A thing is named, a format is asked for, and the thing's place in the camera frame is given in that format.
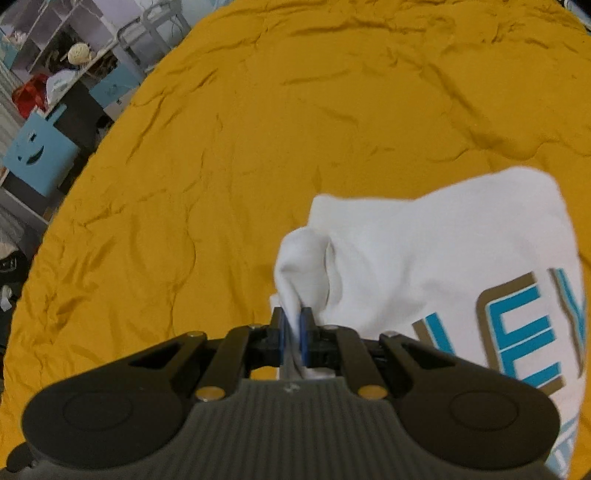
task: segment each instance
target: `bed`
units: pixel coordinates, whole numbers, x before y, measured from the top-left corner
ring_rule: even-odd
[[[591,39],[554,0],[236,0],[134,96],[47,231],[5,358],[2,461],[31,396],[188,330],[269,318],[314,195],[415,198],[527,165],[591,280]],[[571,477],[591,468],[591,397]]]

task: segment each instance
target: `circular cap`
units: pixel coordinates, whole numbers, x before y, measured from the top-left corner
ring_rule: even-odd
[[[64,418],[78,430],[98,432],[125,422],[133,412],[124,395],[107,392],[82,393],[64,406]]]
[[[492,432],[506,429],[519,416],[519,408],[498,392],[466,392],[450,404],[452,417],[472,430]]]
[[[357,395],[365,400],[381,400],[388,396],[388,390],[379,385],[364,385],[357,390]]]
[[[226,392],[220,387],[201,387],[195,392],[195,396],[201,401],[216,401],[225,397]]]

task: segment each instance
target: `gold screw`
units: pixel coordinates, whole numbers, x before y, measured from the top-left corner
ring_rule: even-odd
[[[379,385],[364,385],[357,390],[357,395],[365,400],[381,400],[388,396],[388,390]]]
[[[220,387],[201,387],[195,392],[195,396],[201,401],[216,401],[225,397],[226,392]]]

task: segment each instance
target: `yellow comforter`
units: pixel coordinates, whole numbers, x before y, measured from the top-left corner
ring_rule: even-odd
[[[18,305],[1,458],[44,386],[187,330],[265,322],[315,194],[413,198],[529,165],[591,279],[591,40],[554,0],[236,0],[144,82]],[[572,478],[591,468],[591,402]]]

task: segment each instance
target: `white fabric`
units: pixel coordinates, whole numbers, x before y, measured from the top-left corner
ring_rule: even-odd
[[[302,306],[321,325],[349,326],[370,339],[387,330],[417,338],[413,323],[436,313],[453,352],[489,367],[476,302],[531,272],[540,298],[501,319],[510,333],[549,318],[555,340],[518,358],[514,376],[523,380],[558,363],[564,387],[551,398],[565,428],[560,442],[576,428],[585,375],[551,268],[563,269],[582,306],[576,240],[556,183],[511,168],[413,201],[318,196],[308,225],[281,244],[275,284],[296,336]],[[569,452],[559,454],[553,468],[566,476]]]

